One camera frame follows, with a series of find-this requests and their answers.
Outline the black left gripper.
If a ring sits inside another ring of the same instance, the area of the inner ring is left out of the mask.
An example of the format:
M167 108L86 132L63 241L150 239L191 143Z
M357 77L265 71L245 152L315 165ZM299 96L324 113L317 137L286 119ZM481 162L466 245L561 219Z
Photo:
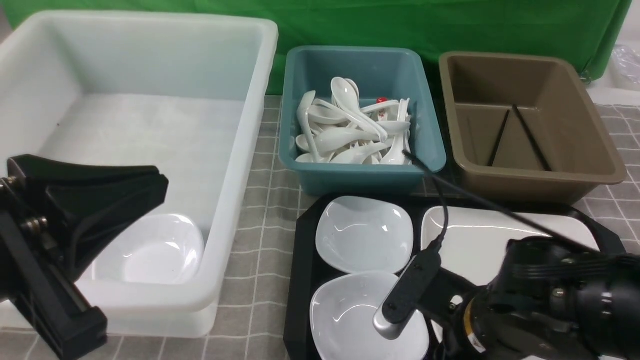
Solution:
M165 202L155 166L93 166L32 154L10 157L1 178L0 298L60 360L108 341L108 319L76 287L128 227Z

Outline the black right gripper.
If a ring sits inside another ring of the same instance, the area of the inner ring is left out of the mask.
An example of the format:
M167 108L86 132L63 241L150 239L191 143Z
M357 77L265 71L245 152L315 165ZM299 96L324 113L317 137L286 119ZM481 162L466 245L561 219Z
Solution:
M512 239L492 281L440 268L419 310L442 329L435 360L637 360L639 257Z

